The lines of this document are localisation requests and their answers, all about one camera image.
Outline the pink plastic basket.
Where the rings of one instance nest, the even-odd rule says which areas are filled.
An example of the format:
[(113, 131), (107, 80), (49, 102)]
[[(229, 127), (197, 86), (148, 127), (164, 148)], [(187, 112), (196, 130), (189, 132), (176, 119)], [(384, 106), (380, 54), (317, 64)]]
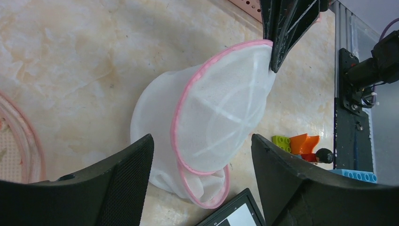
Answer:
[[(261, 5), (266, 6), (266, 0), (229, 0), (232, 4), (237, 6), (239, 9), (243, 10), (250, 16), (252, 16), (254, 19), (257, 21), (261, 22), (262, 21), (262, 15), (261, 15)], [(275, 3), (275, 5), (279, 6), (281, 3), (281, 0), (268, 0), (270, 3)], [(323, 11), (326, 11), (328, 7), (331, 5), (331, 0), (319, 0), (319, 8)], [(315, 24), (321, 21), (321, 13), (319, 12), (316, 16), (316, 19), (313, 21), (311, 20), (311, 24)], [(305, 16), (295, 16), (294, 13), (294, 19), (304, 19)]]

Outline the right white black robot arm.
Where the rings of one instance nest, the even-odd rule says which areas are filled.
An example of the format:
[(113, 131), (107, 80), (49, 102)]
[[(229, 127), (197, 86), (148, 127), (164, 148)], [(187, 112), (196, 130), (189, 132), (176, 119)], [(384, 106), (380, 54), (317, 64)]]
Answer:
[[(291, 48), (319, 17), (327, 11), (329, 0), (262, 0), (260, 13), (263, 38), (273, 42), (270, 69), (277, 73)], [(399, 79), (399, 32), (379, 41), (371, 58), (352, 66), (347, 79), (357, 88)]]

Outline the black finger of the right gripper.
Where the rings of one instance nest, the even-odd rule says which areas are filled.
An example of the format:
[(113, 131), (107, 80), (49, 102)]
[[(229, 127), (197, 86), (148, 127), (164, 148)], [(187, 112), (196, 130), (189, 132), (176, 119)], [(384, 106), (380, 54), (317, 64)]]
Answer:
[(263, 38), (273, 40), (274, 16), (276, 3), (274, 0), (259, 0), (263, 25)]
[(318, 19), (321, 1), (278, 0), (275, 6), (270, 68), (277, 73), (292, 47)]

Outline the white pink mesh laundry bag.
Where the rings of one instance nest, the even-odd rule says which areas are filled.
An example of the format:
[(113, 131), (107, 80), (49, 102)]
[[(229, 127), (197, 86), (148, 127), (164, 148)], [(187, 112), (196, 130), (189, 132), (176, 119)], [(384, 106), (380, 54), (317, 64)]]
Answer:
[(229, 163), (264, 116), (275, 81), (273, 42), (246, 41), (203, 64), (169, 71), (140, 95), (130, 141), (154, 141), (149, 181), (215, 209), (230, 190)]

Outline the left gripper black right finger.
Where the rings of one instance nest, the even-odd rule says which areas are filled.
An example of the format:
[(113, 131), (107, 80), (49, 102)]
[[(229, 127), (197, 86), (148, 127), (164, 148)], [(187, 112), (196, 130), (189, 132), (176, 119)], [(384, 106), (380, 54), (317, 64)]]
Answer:
[(269, 226), (396, 226), (399, 189), (337, 175), (259, 134), (251, 153)]

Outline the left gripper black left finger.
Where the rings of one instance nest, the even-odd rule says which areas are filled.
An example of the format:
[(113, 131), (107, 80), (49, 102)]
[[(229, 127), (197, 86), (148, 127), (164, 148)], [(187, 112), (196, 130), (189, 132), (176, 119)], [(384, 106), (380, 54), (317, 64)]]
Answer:
[(154, 153), (150, 134), (56, 181), (0, 183), (3, 226), (137, 226)]

